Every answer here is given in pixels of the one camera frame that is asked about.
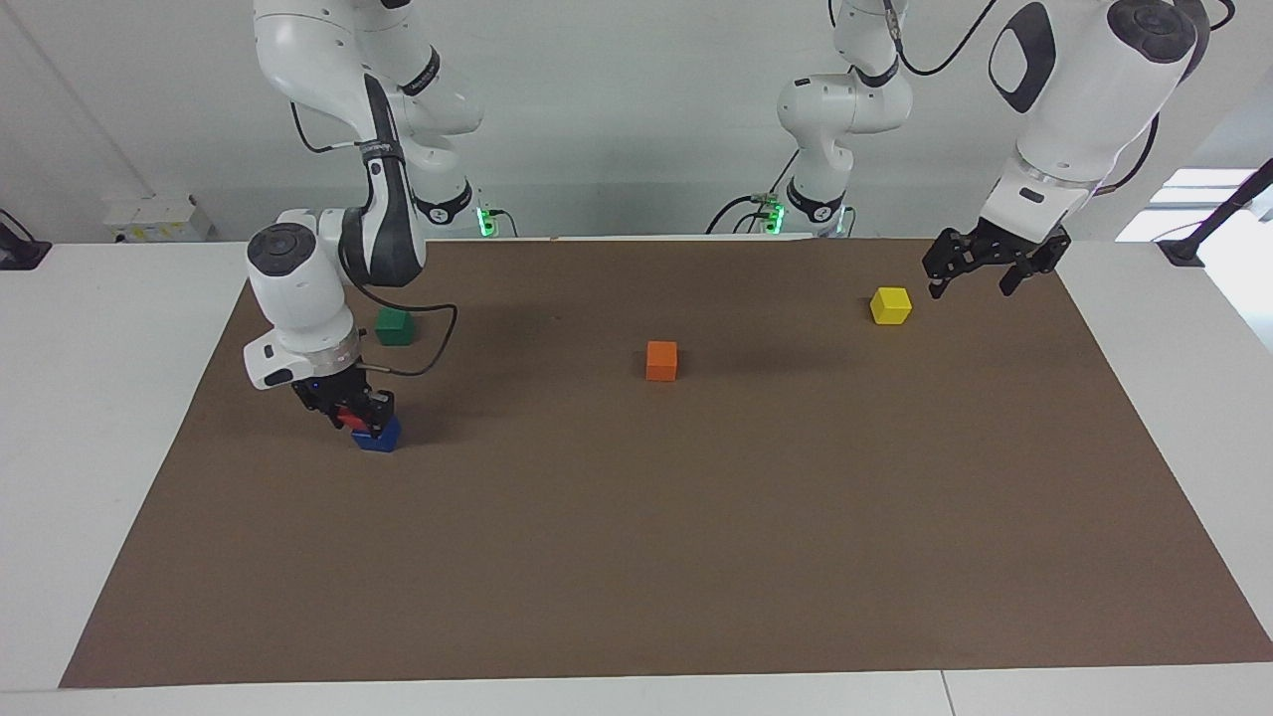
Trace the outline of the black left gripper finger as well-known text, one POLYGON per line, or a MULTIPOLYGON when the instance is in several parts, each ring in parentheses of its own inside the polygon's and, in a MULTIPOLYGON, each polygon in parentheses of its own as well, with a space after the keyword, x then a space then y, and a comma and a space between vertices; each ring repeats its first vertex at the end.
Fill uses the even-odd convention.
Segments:
POLYGON ((956 276, 981 268, 978 241, 975 233, 959 231, 943 231, 933 241, 923 257, 923 269, 929 280, 928 290, 933 299, 939 299, 956 276))
POLYGON ((1008 270, 1001 278, 1001 294, 1004 297, 1015 296, 1015 290, 1018 290, 1018 285, 1022 285, 1025 280, 1043 275, 1043 273, 1055 271, 1059 260, 1064 257, 1071 245, 1072 240, 1068 233, 1053 233, 1046 237, 1043 245, 1037 245, 1037 248, 1015 251, 1008 270))

